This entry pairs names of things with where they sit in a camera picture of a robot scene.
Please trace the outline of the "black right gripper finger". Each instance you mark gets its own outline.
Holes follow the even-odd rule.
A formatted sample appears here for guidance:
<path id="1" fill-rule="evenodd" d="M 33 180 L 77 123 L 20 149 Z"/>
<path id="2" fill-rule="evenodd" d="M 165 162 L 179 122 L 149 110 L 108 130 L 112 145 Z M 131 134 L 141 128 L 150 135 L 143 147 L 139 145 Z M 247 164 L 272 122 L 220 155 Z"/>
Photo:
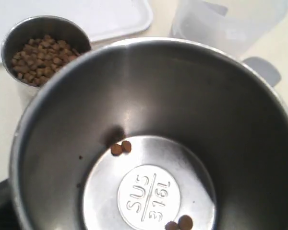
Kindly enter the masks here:
<path id="1" fill-rule="evenodd" d="M 20 230 L 8 183 L 0 183 L 0 230 Z"/>

